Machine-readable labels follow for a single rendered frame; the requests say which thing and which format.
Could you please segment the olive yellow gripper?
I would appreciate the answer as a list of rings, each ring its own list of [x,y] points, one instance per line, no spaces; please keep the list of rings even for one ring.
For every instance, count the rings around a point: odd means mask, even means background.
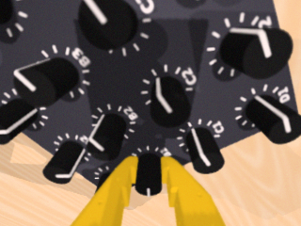
[[[137,156],[129,156],[106,179],[70,226],[121,226],[135,184]],[[161,158],[162,183],[176,226],[226,226],[212,196],[174,158]]]

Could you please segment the black knob box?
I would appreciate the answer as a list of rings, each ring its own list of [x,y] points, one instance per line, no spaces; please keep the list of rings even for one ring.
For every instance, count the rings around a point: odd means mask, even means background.
[[[274,0],[0,0],[0,145],[22,132],[47,180],[95,193],[137,156],[154,196],[163,156],[212,174],[259,132],[301,137],[292,53]]]

